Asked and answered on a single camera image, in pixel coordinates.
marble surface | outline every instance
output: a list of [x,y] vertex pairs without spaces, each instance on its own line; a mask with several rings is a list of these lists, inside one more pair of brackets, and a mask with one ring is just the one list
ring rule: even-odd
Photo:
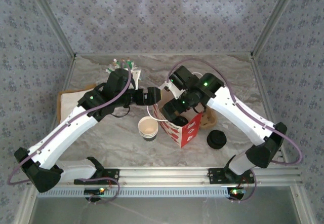
[[[190,55],[129,56],[143,69],[144,79],[140,87],[160,86],[172,65]],[[215,64],[232,83],[238,98],[265,116],[262,99],[248,56],[195,55]],[[69,89],[82,89],[88,84],[105,82],[107,65],[121,56],[77,56]],[[190,71],[204,73],[210,69],[197,62],[186,62]],[[115,114],[122,114],[118,109]],[[109,167],[175,167],[175,166],[224,166],[234,155],[252,144],[236,126],[217,113],[214,129],[225,132],[227,144],[220,150],[207,145],[206,137],[212,129],[200,130],[198,136],[183,148],[179,148],[159,126],[154,142],[144,141],[138,133],[138,121],[147,115],[146,107],[131,106],[130,113],[121,119],[105,117],[99,124],[83,134],[62,156],[61,160],[81,160],[96,157]]]

white paper cup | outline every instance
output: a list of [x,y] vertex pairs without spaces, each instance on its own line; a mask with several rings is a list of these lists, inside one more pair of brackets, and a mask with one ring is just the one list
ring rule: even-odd
[[151,117],[143,117],[138,122],[138,132],[146,141],[153,141],[158,132],[158,123]]

red and white box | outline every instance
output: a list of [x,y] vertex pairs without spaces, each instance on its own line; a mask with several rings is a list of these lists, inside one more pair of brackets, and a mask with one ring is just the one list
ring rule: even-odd
[[[166,104],[168,101],[174,98],[171,91],[166,91],[165,89],[161,89],[161,100],[153,106],[154,116],[157,119],[165,120],[166,118],[163,116],[160,109]],[[198,105],[195,108],[197,111],[202,111],[203,106]],[[180,148],[184,147],[188,144],[192,139],[194,139],[199,131],[200,121],[202,114],[197,114],[193,109],[182,113],[181,116],[185,117],[189,123],[183,127],[174,125],[171,122],[159,122],[164,131],[171,137],[171,139],[177,143]]]

gray patterned wall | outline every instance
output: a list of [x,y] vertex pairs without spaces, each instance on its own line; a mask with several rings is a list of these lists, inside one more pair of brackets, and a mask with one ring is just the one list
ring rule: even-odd
[[0,0],[0,223],[12,223],[24,184],[6,184],[14,151],[49,131],[71,58],[34,0]]
[[[291,0],[258,63],[278,120],[304,154],[305,187],[324,223],[324,0]],[[292,159],[294,151],[288,148]]]
[[251,51],[277,0],[47,0],[77,53]]

black mounting plate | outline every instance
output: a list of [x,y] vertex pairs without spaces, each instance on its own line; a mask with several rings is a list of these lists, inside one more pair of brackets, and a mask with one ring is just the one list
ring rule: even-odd
[[225,176],[224,168],[209,168],[207,177],[209,177],[210,184],[240,184],[240,183],[254,183],[254,178],[251,170],[246,171],[234,181],[229,180]]
[[[119,169],[116,168],[105,168],[102,170],[102,175],[100,177],[110,177],[115,179],[116,181],[119,180]],[[115,182],[110,181],[112,185],[117,185]],[[109,182],[107,180],[99,180],[99,181],[89,181],[83,182],[81,180],[74,180],[75,185],[107,185]]]

